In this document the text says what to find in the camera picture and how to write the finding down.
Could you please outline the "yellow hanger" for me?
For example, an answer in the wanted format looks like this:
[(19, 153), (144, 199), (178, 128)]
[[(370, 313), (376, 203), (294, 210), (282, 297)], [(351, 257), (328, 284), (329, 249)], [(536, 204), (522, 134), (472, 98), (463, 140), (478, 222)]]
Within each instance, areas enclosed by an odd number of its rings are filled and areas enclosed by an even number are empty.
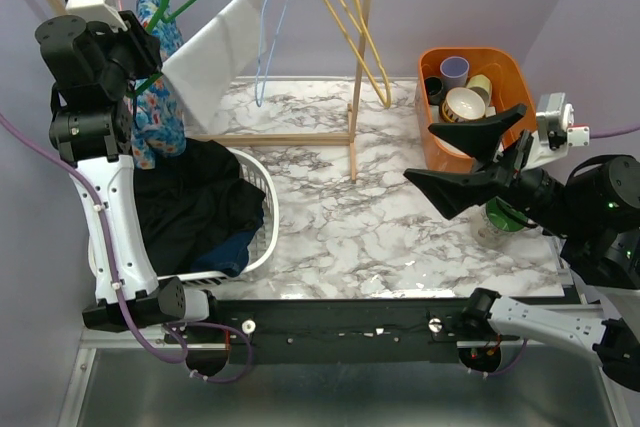
[[(374, 92), (378, 96), (379, 101), (385, 108), (391, 107), (391, 85), (383, 66), (382, 60), (378, 53), (377, 47), (371, 36), (367, 21), (364, 16), (364, 9), (360, 0), (322, 0), (327, 8), (330, 16), (333, 18), (338, 29), (342, 33), (345, 41), (353, 52), (357, 65), (362, 69), (362, 73), (369, 80)], [(340, 17), (337, 7), (341, 7), (346, 18), (351, 22), (353, 30), (358, 34), (360, 40), (364, 41), (364, 46), (360, 47), (359, 42), (355, 41), (355, 37), (350, 34), (345, 22)], [(370, 49), (377, 71), (380, 74), (380, 80), (377, 80), (374, 72), (371, 70), (366, 61), (366, 49)]]

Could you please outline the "blue denim skirt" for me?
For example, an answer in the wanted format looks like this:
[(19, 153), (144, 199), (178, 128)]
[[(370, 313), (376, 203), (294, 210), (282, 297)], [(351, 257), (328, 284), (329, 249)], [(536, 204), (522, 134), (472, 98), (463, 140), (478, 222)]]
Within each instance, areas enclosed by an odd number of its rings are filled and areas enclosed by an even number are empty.
[(189, 273), (220, 272), (227, 277), (238, 277), (249, 264), (249, 245), (257, 229), (238, 232), (206, 254), (198, 257)]

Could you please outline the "light blue wire hanger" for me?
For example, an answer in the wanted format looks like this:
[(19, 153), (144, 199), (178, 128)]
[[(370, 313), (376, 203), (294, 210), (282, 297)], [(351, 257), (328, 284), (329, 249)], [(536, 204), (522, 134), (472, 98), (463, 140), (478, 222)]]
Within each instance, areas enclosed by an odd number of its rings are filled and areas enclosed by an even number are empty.
[(270, 69), (289, 2), (290, 0), (263, 0), (262, 2), (258, 56), (254, 78), (254, 102), (257, 107), (262, 107), (264, 104)]

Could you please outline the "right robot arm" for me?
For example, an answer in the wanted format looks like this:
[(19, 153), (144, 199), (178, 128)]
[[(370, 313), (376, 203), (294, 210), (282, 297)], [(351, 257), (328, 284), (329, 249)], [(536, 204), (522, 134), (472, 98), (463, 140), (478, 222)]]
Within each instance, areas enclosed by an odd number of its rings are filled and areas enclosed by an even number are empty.
[(503, 135), (526, 112), (517, 104), (492, 117), (435, 123), (429, 131), (473, 158), (469, 173), (410, 168), (404, 176), (446, 219), (492, 199), (505, 201), (563, 240), (560, 257), (616, 308), (619, 318), (581, 320), (477, 288), (456, 329), (473, 340), (516, 336), (586, 358), (619, 385), (639, 388), (639, 163), (623, 154), (579, 164), (565, 183), (533, 161), (535, 133), (506, 149)]

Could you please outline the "black pleated skirt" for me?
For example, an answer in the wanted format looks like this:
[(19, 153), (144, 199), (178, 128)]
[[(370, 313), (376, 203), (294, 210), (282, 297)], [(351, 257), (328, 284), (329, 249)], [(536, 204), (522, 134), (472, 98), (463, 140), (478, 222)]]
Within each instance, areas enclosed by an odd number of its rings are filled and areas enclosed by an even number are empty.
[(144, 246), (159, 276), (189, 273), (198, 257), (263, 223), (265, 194), (214, 141), (187, 140), (182, 154), (135, 170), (133, 186)]

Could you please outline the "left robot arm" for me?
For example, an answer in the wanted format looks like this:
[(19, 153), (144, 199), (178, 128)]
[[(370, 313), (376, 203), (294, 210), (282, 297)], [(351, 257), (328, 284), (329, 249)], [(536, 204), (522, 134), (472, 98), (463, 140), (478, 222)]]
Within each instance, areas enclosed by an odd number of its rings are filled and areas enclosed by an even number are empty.
[(185, 288), (176, 276), (159, 278), (143, 245), (133, 189), (133, 119), (124, 97), (162, 61), (158, 39), (135, 14), (119, 16), (120, 27), (64, 15), (35, 31), (54, 78), (50, 142), (74, 182), (89, 231), (95, 301), (83, 321), (107, 332), (187, 322), (197, 340), (209, 342), (222, 327), (209, 295)]

